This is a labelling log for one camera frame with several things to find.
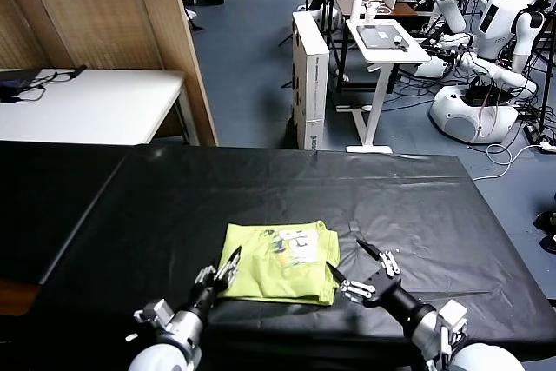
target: black table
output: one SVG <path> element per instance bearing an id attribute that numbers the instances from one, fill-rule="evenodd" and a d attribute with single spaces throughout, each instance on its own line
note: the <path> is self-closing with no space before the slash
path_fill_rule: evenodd
<path id="1" fill-rule="evenodd" d="M 0 278 L 43 284 L 129 149 L 0 141 Z"/>
<path id="2" fill-rule="evenodd" d="M 556 352 L 556 315 L 456 157 L 157 145 L 129 153 L 43 287 L 20 346 L 56 369 L 125 369 L 141 344 L 123 339 L 133 311 L 161 296 L 184 301 L 227 223 L 317 219 L 338 231 L 348 277 L 378 268 L 355 237 L 398 249 L 404 287 L 437 308 L 464 304 L 471 341 L 521 360 Z M 384 311 L 340 295 L 330 308 L 224 301 L 202 347 L 202 365 L 218 369 L 418 358 Z"/>

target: desk leg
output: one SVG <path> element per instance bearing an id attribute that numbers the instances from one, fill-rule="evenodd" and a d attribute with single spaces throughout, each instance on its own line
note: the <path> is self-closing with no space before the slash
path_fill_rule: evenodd
<path id="1" fill-rule="evenodd" d="M 175 110 L 177 110 L 180 124 L 182 125 L 183 139 L 189 145 L 199 145 L 200 143 L 197 136 L 197 129 L 195 128 L 195 121 L 193 119 L 193 114 L 191 113 L 191 108 L 189 107 L 189 99 L 185 86 L 182 87 L 174 106 Z"/>
<path id="2" fill-rule="evenodd" d="M 334 15 L 334 0 L 328 1 L 328 16 L 327 16 L 327 47 L 330 47 L 332 42 L 332 17 Z"/>
<path id="3" fill-rule="evenodd" d="M 379 75 L 379 81 L 376 85 L 376 90 L 374 91 L 373 104 L 371 106 L 367 124 L 365 124 L 363 115 L 361 114 L 361 109 L 349 110 L 354 117 L 355 126 L 357 127 L 357 132 L 359 133 L 359 137 L 361 139 L 361 146 L 346 147 L 347 152 L 381 152 L 392 154 L 392 149 L 390 147 L 374 146 L 373 140 L 376 128 L 379 124 L 379 118 L 381 117 L 382 104 L 384 103 L 388 88 L 391 89 L 393 85 L 391 83 L 393 69 L 394 64 L 388 63 L 381 65 L 381 74 Z"/>
<path id="4" fill-rule="evenodd" d="M 341 94 L 341 86 L 344 83 L 344 70 L 346 68 L 346 55 L 348 54 L 349 28 L 347 19 L 344 18 L 344 31 L 341 38 L 340 62 L 338 63 L 338 80 L 336 81 L 336 95 Z"/>

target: wooden wall panel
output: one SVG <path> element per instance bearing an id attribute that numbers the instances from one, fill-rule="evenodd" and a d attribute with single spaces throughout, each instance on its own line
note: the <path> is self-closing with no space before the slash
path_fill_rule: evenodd
<path id="1" fill-rule="evenodd" d="M 73 63 L 104 69 L 160 69 L 141 0 L 43 0 Z"/>
<path id="2" fill-rule="evenodd" d="M 48 63 L 16 0 L 0 0 L 0 68 L 37 68 Z"/>
<path id="3" fill-rule="evenodd" d="M 180 70 L 201 145 L 215 127 L 181 0 L 0 0 L 0 67 Z"/>
<path id="4" fill-rule="evenodd" d="M 43 66 L 60 69 L 76 67 L 56 32 L 42 0 L 16 0 L 16 2 L 34 30 L 37 41 L 42 45 L 44 55 L 48 58 L 49 62 Z"/>
<path id="5" fill-rule="evenodd" d="M 185 72 L 185 85 L 199 141 L 203 145 L 217 146 L 215 126 L 182 0 L 143 1 L 149 13 L 164 69 Z"/>

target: white table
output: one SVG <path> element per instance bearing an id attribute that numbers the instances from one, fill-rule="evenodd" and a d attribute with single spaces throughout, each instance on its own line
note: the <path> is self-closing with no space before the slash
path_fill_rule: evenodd
<path id="1" fill-rule="evenodd" d="M 349 112 L 352 114 L 355 122 L 355 127 L 361 140 L 361 146 L 346 147 L 347 152 L 381 152 L 392 153 L 392 149 L 388 146 L 375 146 L 373 145 L 374 134 L 378 126 L 379 118 L 381 116 L 382 104 L 387 93 L 388 80 L 392 75 L 395 64 L 410 64 L 410 63 L 426 63 L 430 60 L 430 56 L 424 51 L 419 44 L 401 27 L 401 25 L 393 19 L 376 19 L 373 25 L 393 25 L 400 35 L 405 39 L 408 44 L 407 51 L 404 50 L 369 50 L 365 47 L 359 32 L 358 26 L 364 26 L 364 23 L 353 24 L 346 20 L 349 31 L 354 38 L 361 54 L 367 63 L 373 64 L 371 70 L 379 70 L 378 83 L 374 91 L 373 103 L 371 106 L 363 108 L 336 108 L 337 111 Z M 368 122 L 365 123 L 362 112 L 369 111 Z"/>
<path id="2" fill-rule="evenodd" d="M 55 71 L 67 70 L 42 70 L 37 77 Z M 37 102 L 0 103 L 0 140 L 148 143 L 175 105 L 185 135 L 197 142 L 180 71 L 85 70 L 66 83 L 45 87 Z M 30 91 L 20 97 L 34 98 L 39 93 Z"/>

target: printed graphic on shirt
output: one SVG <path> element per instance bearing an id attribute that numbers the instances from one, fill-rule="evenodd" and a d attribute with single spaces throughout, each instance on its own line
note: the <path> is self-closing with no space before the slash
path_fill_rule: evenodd
<path id="1" fill-rule="evenodd" d="M 263 234 L 272 240 L 272 252 L 279 255 L 285 264 L 293 266 L 317 262 L 318 230 L 267 229 Z"/>

